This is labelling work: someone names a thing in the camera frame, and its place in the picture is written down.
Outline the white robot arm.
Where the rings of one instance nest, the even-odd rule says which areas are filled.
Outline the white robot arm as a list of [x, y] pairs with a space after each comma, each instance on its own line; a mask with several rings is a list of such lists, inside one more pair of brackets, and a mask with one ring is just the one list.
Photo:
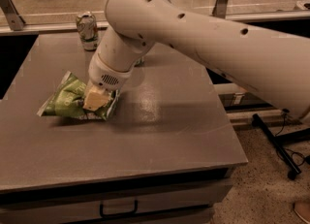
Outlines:
[[104, 12], [108, 29], [88, 69], [93, 86], [121, 88], [136, 61], [161, 43], [309, 121], [309, 39], [184, 12], [171, 0], [104, 0]]

